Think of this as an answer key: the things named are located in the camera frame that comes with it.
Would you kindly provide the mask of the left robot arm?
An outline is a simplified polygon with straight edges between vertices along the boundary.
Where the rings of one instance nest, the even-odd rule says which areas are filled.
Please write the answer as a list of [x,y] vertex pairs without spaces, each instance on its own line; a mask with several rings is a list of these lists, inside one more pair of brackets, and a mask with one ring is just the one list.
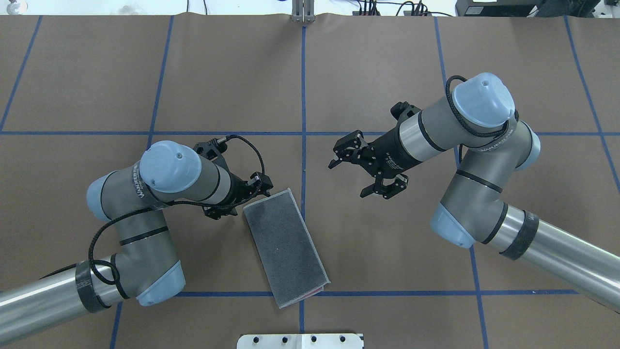
[[87,205],[104,225],[86,260],[51,272],[1,296],[1,344],[15,342],[106,311],[134,298],[142,306],[164,302],[186,284],[164,209],[200,207],[218,220],[256,196],[269,196],[265,168],[243,180],[231,173],[223,152],[228,135],[190,148],[159,141],[134,165],[94,181]]

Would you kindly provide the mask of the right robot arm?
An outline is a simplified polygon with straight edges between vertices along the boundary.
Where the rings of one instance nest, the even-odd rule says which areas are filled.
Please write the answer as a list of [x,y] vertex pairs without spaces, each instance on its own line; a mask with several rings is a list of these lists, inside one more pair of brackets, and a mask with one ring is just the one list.
[[390,113],[396,126],[374,141],[356,130],[334,145],[329,168],[348,162],[374,178],[361,197],[390,199],[407,188],[405,171],[465,146],[432,217],[432,230],[458,247],[488,245],[619,311],[618,256],[500,199],[513,172],[531,166],[541,148],[500,78],[489,72],[470,79],[454,75],[445,83],[443,97],[427,108],[403,101]]

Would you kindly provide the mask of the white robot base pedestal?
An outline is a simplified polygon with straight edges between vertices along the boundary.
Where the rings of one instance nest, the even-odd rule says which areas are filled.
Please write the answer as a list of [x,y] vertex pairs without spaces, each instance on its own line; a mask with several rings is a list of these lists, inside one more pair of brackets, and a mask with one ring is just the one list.
[[248,334],[239,338],[237,349],[363,349],[357,333]]

